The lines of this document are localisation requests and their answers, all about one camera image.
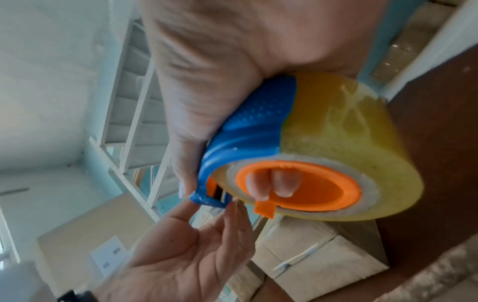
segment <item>fingernail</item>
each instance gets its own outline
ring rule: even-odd
[[[184,182],[179,183],[178,196],[179,196],[180,199],[183,199],[183,197],[184,197]]]
[[[269,200],[269,195],[258,197],[255,200],[257,200],[257,201],[268,201]]]
[[[282,193],[282,192],[275,192],[277,196],[283,197],[283,198],[289,198],[294,195],[294,192],[288,192],[288,193]]]

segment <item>yellow tape roll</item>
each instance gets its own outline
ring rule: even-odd
[[[423,191],[414,168],[374,91],[352,79],[326,73],[294,73],[297,92],[281,130],[280,154],[245,159],[216,169],[212,177],[233,196],[254,199],[236,182],[241,168],[258,161],[308,162],[331,168],[360,185],[360,200],[331,211],[303,211],[278,206],[276,212],[306,219],[375,219],[415,204]]]

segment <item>tape roll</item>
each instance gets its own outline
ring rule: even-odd
[[[275,168],[302,171],[303,179],[292,197],[271,193],[258,202],[257,212],[266,216],[374,219],[409,208],[423,191],[383,100],[363,84],[327,73],[294,73],[256,90],[208,146],[197,192],[212,176],[255,204],[245,178]],[[191,198],[199,201],[198,194]]]

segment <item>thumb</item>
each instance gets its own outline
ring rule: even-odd
[[[179,198],[189,196],[197,186],[198,171],[207,141],[172,137],[171,165],[180,180]]]

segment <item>palm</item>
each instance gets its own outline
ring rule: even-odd
[[[238,210],[228,206],[211,224],[195,229],[188,221],[198,207],[182,202],[140,241],[119,273],[128,278],[122,292],[134,292],[131,301],[214,301],[234,271],[252,257],[252,227],[243,205]]]

